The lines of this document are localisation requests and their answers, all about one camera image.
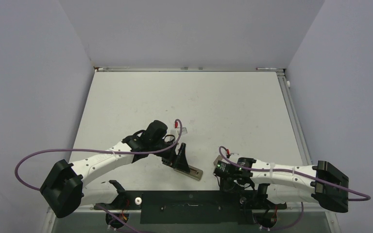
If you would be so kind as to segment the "white grey remote control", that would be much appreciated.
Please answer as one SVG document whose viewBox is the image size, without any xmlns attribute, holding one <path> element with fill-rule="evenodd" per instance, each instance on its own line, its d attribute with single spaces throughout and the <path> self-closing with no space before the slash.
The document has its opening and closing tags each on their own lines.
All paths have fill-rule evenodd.
<svg viewBox="0 0 373 233">
<path fill-rule="evenodd" d="M 182 171 L 176 168 L 174 168 L 173 170 L 183 175 L 186 175 L 194 180 L 200 181 L 203 176 L 203 171 L 193 166 L 188 166 L 188 167 L 189 167 L 189 172 L 185 172 L 185 171 Z"/>
</svg>

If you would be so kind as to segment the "grey battery cover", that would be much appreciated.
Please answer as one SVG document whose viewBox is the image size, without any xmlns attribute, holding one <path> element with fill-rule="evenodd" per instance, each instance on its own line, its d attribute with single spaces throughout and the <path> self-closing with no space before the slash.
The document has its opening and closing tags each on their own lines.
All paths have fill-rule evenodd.
<svg viewBox="0 0 373 233">
<path fill-rule="evenodd" d="M 222 160 L 222 157 L 220 155 L 218 155 L 213 162 L 213 166 L 217 166 L 218 162 L 221 161 L 221 160 Z"/>
</svg>

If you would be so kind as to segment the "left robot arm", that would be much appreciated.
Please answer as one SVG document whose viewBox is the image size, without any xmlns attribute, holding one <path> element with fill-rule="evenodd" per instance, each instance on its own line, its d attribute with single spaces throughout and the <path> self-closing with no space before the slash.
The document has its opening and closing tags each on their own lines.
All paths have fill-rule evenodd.
<svg viewBox="0 0 373 233">
<path fill-rule="evenodd" d="M 115 180 L 96 184 L 94 181 L 97 178 L 150 154 L 160 157 L 164 165 L 173 169 L 190 171 L 186 144 L 179 143 L 187 129 L 179 120 L 174 126 L 168 134 L 167 125 L 154 120 L 145 130 L 123 138 L 108 150 L 100 150 L 93 156 L 71 163 L 66 160 L 56 162 L 40 187 L 41 195 L 58 218 L 90 204 L 102 203 L 114 209 L 121 208 L 125 204 L 123 187 Z"/>
</svg>

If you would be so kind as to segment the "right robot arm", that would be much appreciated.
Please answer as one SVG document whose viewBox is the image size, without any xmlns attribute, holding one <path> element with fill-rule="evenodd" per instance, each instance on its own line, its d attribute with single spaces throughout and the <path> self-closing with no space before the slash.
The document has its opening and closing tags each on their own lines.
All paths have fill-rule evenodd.
<svg viewBox="0 0 373 233">
<path fill-rule="evenodd" d="M 327 161 L 286 166 L 240 157 L 236 166 L 219 160 L 214 175 L 220 178 L 224 192 L 241 193 L 249 185 L 262 208 L 272 203 L 309 202 L 332 212 L 348 212 L 349 178 Z"/>
</svg>

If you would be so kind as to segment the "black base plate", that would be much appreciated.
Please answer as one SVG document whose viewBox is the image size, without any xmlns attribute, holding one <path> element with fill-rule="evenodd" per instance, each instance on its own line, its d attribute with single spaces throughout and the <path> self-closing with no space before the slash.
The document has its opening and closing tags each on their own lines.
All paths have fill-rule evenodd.
<svg viewBox="0 0 373 233">
<path fill-rule="evenodd" d="M 239 194 L 222 191 L 124 191 L 110 204 L 99 203 L 96 210 L 139 210 L 141 224 L 254 224 L 253 215 L 266 217 L 286 204 L 258 199 L 256 191 Z"/>
</svg>

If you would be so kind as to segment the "aluminium rail right edge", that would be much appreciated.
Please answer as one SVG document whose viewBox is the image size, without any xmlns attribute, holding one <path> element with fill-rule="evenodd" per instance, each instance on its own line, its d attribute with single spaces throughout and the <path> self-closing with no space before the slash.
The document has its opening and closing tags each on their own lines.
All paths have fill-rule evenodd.
<svg viewBox="0 0 373 233">
<path fill-rule="evenodd" d="M 296 113 L 294 102 L 290 94 L 290 82 L 286 78 L 285 70 L 279 70 L 277 73 L 278 82 L 283 94 L 284 102 L 287 108 L 288 116 L 292 125 L 298 150 L 304 165 L 311 165 L 311 157 L 306 144 L 305 136 Z"/>
</svg>

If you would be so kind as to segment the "aluminium rail edge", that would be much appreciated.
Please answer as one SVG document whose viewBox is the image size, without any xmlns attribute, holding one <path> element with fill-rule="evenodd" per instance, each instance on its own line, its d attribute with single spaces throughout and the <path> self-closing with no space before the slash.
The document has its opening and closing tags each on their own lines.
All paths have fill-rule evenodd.
<svg viewBox="0 0 373 233">
<path fill-rule="evenodd" d="M 279 70 L 277 73 L 278 82 L 283 94 L 284 102 L 287 108 L 288 116 L 292 125 L 298 150 L 304 165 L 311 165 L 311 157 L 306 144 L 305 136 L 296 113 L 294 102 L 290 94 L 290 82 L 286 78 L 285 70 Z"/>
<path fill-rule="evenodd" d="M 230 67 L 94 67 L 97 72 L 278 72 L 284 73 L 284 68 L 230 68 Z"/>
</svg>

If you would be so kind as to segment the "aluminium rail back edge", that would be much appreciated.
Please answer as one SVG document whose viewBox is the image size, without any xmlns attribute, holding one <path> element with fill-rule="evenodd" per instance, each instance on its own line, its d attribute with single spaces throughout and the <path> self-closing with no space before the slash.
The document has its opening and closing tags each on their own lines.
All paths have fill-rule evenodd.
<svg viewBox="0 0 373 233">
<path fill-rule="evenodd" d="M 284 73 L 284 68 L 230 68 L 230 67 L 94 67 L 97 72 L 278 72 Z"/>
</svg>

